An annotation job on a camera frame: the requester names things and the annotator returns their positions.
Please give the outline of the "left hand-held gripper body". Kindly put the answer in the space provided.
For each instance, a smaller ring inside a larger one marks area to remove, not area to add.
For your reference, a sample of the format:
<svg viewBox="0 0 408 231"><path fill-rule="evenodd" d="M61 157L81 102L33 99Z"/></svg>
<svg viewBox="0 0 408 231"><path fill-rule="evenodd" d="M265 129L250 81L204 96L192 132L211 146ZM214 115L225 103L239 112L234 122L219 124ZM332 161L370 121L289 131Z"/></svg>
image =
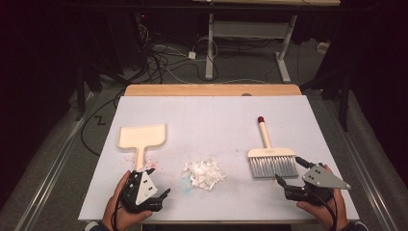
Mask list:
<svg viewBox="0 0 408 231"><path fill-rule="evenodd" d="M129 213L159 212L163 208L163 201L154 196L157 191L146 171L134 170L127 179L119 200Z"/></svg>

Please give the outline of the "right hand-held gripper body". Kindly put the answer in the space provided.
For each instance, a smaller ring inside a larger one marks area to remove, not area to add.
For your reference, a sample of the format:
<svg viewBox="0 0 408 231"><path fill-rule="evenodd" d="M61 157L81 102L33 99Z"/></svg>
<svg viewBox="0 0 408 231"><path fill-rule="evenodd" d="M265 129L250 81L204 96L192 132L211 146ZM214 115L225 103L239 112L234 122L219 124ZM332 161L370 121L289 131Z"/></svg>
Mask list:
<svg viewBox="0 0 408 231"><path fill-rule="evenodd" d="M322 165L313 165L303 176L304 186L291 186L283 181L284 195L293 201L306 201L322 206L334 194L335 189L350 190L351 186L326 170Z"/></svg>

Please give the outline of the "cream brush with red tip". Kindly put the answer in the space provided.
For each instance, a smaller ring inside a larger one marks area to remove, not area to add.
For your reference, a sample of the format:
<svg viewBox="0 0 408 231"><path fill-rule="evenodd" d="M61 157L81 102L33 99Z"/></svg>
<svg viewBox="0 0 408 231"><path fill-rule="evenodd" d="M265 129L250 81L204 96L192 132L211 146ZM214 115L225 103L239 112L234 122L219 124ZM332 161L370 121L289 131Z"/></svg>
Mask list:
<svg viewBox="0 0 408 231"><path fill-rule="evenodd" d="M296 177L298 175L295 153L286 147L272 147L265 119L258 117L258 125L264 148L251 149L247 153L251 173L254 178Z"/></svg>

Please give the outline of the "pile of white paper scraps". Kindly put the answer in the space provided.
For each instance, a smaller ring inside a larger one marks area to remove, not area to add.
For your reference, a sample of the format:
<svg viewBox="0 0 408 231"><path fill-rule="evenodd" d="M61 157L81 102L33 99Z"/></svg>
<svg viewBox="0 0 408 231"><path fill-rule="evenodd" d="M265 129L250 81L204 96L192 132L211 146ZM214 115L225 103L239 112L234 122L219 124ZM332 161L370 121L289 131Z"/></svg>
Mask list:
<svg viewBox="0 0 408 231"><path fill-rule="evenodd" d="M193 187L208 192L212 191L216 184L223 181L226 177L218 161L212 158L185 163L183 171L188 174L188 179Z"/></svg>

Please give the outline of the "person's left hand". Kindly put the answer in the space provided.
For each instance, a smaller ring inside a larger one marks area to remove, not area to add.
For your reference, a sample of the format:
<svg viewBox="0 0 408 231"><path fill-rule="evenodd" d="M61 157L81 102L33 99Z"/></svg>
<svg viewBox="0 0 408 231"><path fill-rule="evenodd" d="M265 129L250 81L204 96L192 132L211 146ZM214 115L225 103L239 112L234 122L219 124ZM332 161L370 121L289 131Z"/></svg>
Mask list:
<svg viewBox="0 0 408 231"><path fill-rule="evenodd" d="M117 202L119 195L123 189L131 172L127 170L116 185L114 194L107 202L106 209L102 218L102 222L111 231L126 231L129 227L137 224L153 215L152 211L143 211L139 214L129 213L126 209L119 208Z"/></svg>

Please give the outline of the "person's right hand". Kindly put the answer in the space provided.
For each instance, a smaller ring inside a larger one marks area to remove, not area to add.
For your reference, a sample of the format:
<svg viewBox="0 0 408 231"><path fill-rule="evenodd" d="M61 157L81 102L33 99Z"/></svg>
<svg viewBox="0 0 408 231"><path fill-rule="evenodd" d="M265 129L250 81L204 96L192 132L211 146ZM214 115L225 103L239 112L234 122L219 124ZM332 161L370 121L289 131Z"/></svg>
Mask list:
<svg viewBox="0 0 408 231"><path fill-rule="evenodd" d="M326 207L315 206L306 201L298 201L296 206L314 216L325 229L332 231L335 225L331 213ZM328 206L337 219L336 231L341 231L349 224L349 221L346 217L344 198L339 189L334 190L334 197L328 202Z"/></svg>

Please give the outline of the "cream dustpan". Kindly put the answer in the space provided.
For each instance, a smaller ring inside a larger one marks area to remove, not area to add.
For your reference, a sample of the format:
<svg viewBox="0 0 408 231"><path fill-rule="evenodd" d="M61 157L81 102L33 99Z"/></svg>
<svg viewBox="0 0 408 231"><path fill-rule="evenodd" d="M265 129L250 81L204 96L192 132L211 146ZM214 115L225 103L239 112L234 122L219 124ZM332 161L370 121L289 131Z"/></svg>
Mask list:
<svg viewBox="0 0 408 231"><path fill-rule="evenodd" d="M144 153L147 148L161 146L166 141L166 125L147 125L139 127L121 127L117 146L136 151L135 170L144 167Z"/></svg>

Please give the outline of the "black stand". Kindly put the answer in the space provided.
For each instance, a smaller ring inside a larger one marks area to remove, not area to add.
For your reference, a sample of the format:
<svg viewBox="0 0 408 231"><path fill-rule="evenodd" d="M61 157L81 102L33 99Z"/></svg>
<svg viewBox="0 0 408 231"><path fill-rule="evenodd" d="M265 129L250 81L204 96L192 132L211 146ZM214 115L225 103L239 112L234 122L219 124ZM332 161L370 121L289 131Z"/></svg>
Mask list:
<svg viewBox="0 0 408 231"><path fill-rule="evenodd" d="M326 74L317 75L313 80L302 84L299 88L305 90L321 90L323 100L339 100L339 122L345 132L347 128L348 96L350 87L350 69L339 67Z"/></svg>

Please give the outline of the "white board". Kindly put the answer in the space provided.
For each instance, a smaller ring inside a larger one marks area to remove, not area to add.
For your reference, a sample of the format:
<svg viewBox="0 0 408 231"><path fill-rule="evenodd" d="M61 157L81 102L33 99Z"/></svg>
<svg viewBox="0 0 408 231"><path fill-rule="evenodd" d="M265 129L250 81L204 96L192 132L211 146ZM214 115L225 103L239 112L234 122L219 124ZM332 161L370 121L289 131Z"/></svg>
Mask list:
<svg viewBox="0 0 408 231"><path fill-rule="evenodd" d="M117 146L121 127L166 125L166 142L148 150L151 179L160 192L171 189L151 223L309 223L313 217L286 199L273 180L254 179L247 153L263 145L258 117L273 146L289 147L312 163L336 165L306 96L137 97L120 99L109 135L79 214L103 216L118 180L135 165L131 150ZM185 163L218 161L226 174L208 192L191 185Z"/></svg>

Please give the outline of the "wooden table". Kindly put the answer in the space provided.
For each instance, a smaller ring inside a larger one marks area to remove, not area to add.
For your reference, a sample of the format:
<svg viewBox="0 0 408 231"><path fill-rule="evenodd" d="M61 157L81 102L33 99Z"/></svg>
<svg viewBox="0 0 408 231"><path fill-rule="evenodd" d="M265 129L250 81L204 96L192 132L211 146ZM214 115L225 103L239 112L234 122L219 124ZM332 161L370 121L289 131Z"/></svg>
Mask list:
<svg viewBox="0 0 408 231"><path fill-rule="evenodd" d="M130 85L125 96L283 96L301 95L296 85L261 84L168 84Z"/></svg>

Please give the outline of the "metal floor rail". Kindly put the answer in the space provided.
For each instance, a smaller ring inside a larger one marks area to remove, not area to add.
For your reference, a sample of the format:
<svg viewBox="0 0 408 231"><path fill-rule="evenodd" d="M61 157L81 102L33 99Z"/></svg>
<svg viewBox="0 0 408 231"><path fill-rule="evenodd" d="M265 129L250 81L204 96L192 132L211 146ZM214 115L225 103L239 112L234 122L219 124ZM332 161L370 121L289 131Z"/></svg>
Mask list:
<svg viewBox="0 0 408 231"><path fill-rule="evenodd" d="M352 185L350 196L361 221L370 231L399 231L389 202L393 193L388 182L395 176L360 108L352 103L342 126L337 104L325 101L323 105L328 116L323 134L341 176Z"/></svg>
<svg viewBox="0 0 408 231"><path fill-rule="evenodd" d="M14 231L32 231L38 217L46 204L48 197L53 191L64 165L69 157L69 152L72 144L77 140L77 136L85 124L86 116L89 114L89 109L95 105L98 98L98 93L90 92L85 101L86 108L83 110L79 118L75 119L73 128L69 131L67 138L64 140L57 157L52 162L52 165L47 170L44 179L40 182L37 191L31 199L28 207L23 213L20 221Z"/></svg>

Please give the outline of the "white metal desk frame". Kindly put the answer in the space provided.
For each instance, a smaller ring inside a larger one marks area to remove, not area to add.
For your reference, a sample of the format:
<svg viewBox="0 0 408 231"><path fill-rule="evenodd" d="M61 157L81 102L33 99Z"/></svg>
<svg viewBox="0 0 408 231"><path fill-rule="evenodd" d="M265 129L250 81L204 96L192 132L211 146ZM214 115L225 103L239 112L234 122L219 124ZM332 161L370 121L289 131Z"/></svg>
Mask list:
<svg viewBox="0 0 408 231"><path fill-rule="evenodd" d="M212 13L209 14L208 23L208 48L206 56L205 79L214 79L214 58L216 43L214 37L219 38L246 38L246 39L282 39L282 48L274 53L275 61L282 81L290 83L291 77L285 64L285 56L292 38L293 29L297 20L292 15L286 23L244 22L215 20Z"/></svg>

